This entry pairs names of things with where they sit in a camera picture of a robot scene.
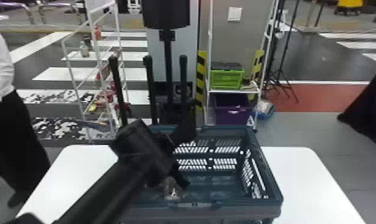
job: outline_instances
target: black trousers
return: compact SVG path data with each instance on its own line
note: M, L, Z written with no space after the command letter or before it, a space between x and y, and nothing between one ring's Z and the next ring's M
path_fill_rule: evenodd
M17 191L33 191L50 163L16 91L0 102L0 177Z

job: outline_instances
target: black speaker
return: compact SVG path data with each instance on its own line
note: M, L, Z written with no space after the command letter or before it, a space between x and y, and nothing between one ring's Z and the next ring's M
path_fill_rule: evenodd
M142 0L145 27L172 30L189 26L189 3L190 0Z

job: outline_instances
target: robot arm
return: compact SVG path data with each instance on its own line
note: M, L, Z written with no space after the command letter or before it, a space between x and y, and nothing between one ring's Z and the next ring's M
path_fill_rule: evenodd
M66 213L53 224L117 223L128 204L147 187L172 176L186 188L172 153L180 143L196 137L193 122L183 122L173 133L152 133L142 120L120 130L110 147L119 159ZM7 224L41 224L27 214Z

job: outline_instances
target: red floor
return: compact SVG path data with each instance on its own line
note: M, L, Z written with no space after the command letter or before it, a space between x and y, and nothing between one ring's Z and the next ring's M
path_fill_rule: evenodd
M277 112L342 112L364 90L366 85L292 85L299 103L287 89L291 98L280 89L268 91L268 99Z

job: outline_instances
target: black cloth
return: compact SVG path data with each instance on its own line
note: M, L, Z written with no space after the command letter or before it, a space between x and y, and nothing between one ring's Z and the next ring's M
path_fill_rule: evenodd
M16 91L0 102L0 177L16 192L33 191L50 163Z
M376 75L338 119L376 143Z

